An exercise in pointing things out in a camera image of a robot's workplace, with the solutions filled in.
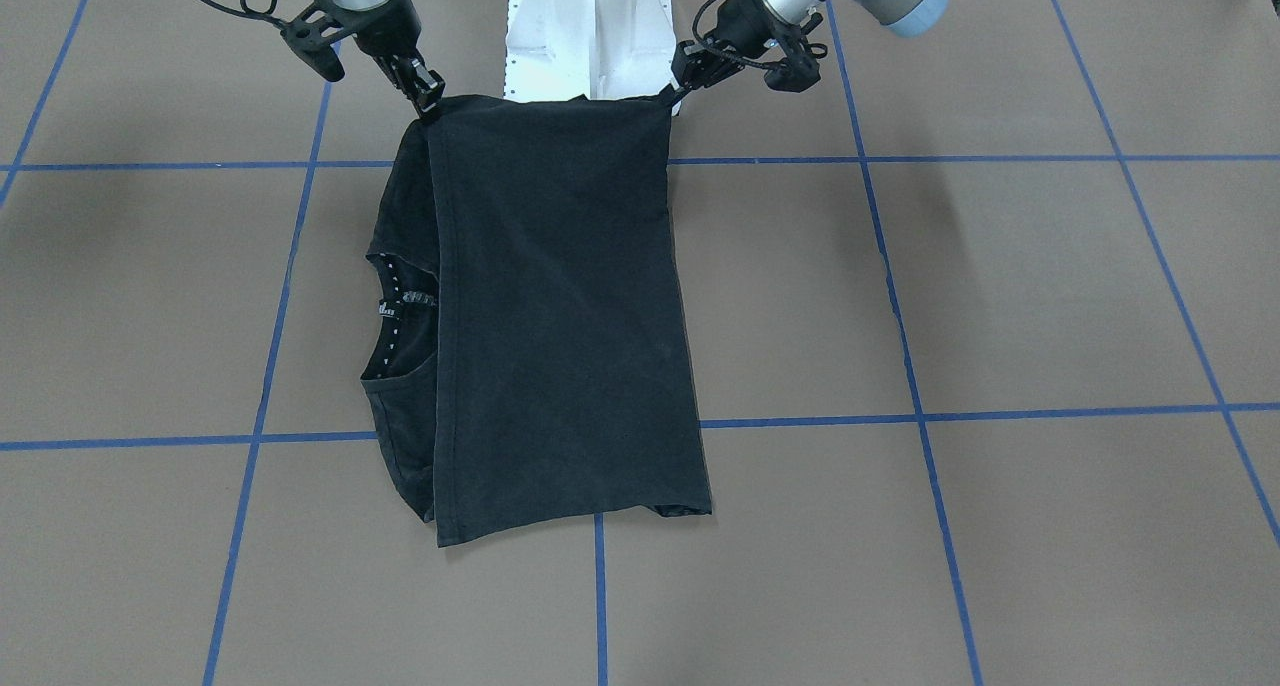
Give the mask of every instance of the beige tabletop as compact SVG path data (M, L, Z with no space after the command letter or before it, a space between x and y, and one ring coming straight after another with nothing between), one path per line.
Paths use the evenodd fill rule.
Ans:
M506 0L415 1L500 95ZM357 381L408 104L0 0L0 683L1280 683L1268 0L829 13L673 125L716 516L438 550Z

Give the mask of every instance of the black cloth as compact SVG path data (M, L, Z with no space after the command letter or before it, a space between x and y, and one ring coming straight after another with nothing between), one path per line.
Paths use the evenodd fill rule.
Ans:
M644 506L710 513L658 102L444 99L406 131L369 259L362 384L440 546Z

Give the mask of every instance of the folded garment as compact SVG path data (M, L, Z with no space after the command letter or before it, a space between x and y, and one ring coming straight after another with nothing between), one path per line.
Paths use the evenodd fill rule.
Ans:
M404 133L361 376L440 546L644 506L710 513L667 209L668 108L453 97Z

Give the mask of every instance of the light blue cap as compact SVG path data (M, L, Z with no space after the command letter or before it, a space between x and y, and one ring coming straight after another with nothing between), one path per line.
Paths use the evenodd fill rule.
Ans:
M932 29L933 24L937 24L938 19L941 19L942 12L947 10L947 1L950 0L922 0L915 4L915 8L908 15L886 26L893 33L908 36L909 38L910 36L923 35L924 31Z

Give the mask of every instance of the table surface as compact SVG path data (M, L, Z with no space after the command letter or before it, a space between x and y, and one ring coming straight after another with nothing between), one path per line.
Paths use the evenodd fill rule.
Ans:
M498 95L506 0L415 1ZM357 383L408 104L0 0L0 682L1280 682L1270 3L837 1L675 124L717 514L438 550Z

